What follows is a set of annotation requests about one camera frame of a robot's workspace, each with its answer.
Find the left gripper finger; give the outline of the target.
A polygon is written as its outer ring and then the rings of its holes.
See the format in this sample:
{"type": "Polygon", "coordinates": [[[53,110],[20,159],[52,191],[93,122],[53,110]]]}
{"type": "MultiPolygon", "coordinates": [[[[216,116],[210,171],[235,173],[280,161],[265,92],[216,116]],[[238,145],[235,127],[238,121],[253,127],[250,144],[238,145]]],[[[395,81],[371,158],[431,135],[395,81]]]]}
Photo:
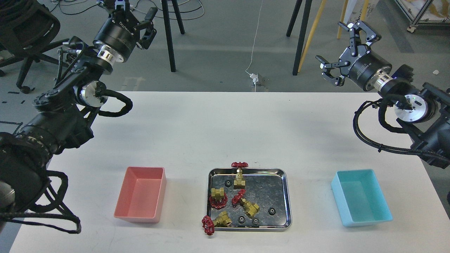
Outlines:
{"type": "Polygon", "coordinates": [[[151,43],[153,42],[154,37],[156,36],[156,29],[153,27],[153,19],[158,12],[157,7],[151,7],[146,13],[144,21],[141,21],[140,24],[136,26],[137,31],[145,30],[144,35],[138,41],[138,44],[141,48],[147,50],[151,43]]]}
{"type": "Polygon", "coordinates": [[[103,0],[102,8],[107,12],[114,12],[116,10],[130,11],[130,2],[128,0],[103,0]]]}

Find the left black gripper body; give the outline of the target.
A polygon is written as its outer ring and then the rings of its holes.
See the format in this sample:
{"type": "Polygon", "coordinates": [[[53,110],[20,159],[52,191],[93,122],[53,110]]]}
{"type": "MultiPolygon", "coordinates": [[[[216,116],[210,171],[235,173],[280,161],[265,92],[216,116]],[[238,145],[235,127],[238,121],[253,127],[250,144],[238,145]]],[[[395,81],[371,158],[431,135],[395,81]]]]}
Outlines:
{"type": "Polygon", "coordinates": [[[130,10],[116,10],[109,15],[93,44],[96,48],[109,46],[120,55],[119,62],[127,62],[140,39],[140,31],[134,29],[138,24],[140,22],[130,10]]]}

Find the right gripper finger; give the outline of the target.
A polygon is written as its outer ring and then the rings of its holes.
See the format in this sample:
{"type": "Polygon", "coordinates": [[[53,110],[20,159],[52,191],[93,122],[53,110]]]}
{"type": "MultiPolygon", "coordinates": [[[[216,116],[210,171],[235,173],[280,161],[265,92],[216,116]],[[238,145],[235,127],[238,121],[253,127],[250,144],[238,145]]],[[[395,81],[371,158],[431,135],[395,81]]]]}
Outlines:
{"type": "Polygon", "coordinates": [[[332,69],[340,69],[342,67],[348,66],[348,61],[339,61],[336,63],[329,63],[324,57],[322,56],[315,56],[318,61],[320,61],[320,68],[322,70],[322,77],[330,82],[334,86],[343,86],[344,85],[344,76],[333,76],[331,74],[332,69]]]}
{"type": "Polygon", "coordinates": [[[339,27],[349,32],[350,52],[358,53],[358,46],[365,45],[367,48],[381,40],[381,34],[373,30],[365,21],[357,21],[354,23],[345,24],[342,21],[339,22],[339,27]]]}

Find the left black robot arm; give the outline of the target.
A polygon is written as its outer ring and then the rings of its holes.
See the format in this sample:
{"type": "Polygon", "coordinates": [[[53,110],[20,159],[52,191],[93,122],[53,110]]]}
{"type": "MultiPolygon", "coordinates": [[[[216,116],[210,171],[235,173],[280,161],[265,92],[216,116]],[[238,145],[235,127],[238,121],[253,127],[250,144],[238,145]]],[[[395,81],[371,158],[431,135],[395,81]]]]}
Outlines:
{"type": "Polygon", "coordinates": [[[106,88],[100,81],[124,63],[133,49],[148,49],[156,35],[151,7],[139,21],[128,0],[116,0],[114,8],[106,1],[97,4],[108,11],[93,45],[74,36],[62,41],[72,58],[66,71],[59,70],[55,86],[38,96],[33,105],[39,112],[18,133],[1,133],[1,223],[42,226],[26,218],[61,219],[73,222],[75,229],[48,227],[69,234],[81,232],[81,222],[64,203],[69,180],[65,173],[47,169],[52,157],[65,149],[78,148],[93,138],[92,123],[97,116],[120,117],[133,103],[122,93],[106,88]]]}

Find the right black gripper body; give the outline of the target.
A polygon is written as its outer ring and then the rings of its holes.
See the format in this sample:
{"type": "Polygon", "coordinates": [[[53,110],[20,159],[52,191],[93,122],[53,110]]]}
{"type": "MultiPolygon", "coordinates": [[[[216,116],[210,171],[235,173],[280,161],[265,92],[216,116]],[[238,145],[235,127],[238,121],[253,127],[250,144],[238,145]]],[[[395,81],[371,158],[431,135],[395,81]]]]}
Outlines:
{"type": "Polygon", "coordinates": [[[346,48],[341,54],[341,61],[350,63],[349,66],[341,68],[341,75],[350,78],[363,91],[371,91],[374,89],[371,78],[379,71],[389,74],[392,64],[374,53],[367,45],[358,45],[356,48],[355,56],[352,56],[350,48],[346,48]]]}

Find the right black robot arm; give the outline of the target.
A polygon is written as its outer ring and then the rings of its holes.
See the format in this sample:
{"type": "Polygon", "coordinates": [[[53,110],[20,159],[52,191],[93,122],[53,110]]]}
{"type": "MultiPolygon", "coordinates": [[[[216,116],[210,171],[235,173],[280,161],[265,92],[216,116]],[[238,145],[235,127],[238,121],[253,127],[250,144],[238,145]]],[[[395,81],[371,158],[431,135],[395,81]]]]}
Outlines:
{"type": "Polygon", "coordinates": [[[371,48],[381,35],[366,22],[357,21],[339,26],[349,33],[350,45],[335,63],[322,56],[322,77],[335,86],[350,79],[363,91],[376,90],[377,101],[366,101],[355,112],[353,129],[365,144],[394,154],[416,155],[431,166],[445,169],[449,166],[449,93],[425,82],[423,89],[415,88],[412,67],[404,64],[391,74],[392,65],[371,48]],[[378,122],[392,133],[407,134],[413,143],[410,148],[399,148],[375,142],[359,127],[360,114],[369,106],[378,108],[378,122]]]}

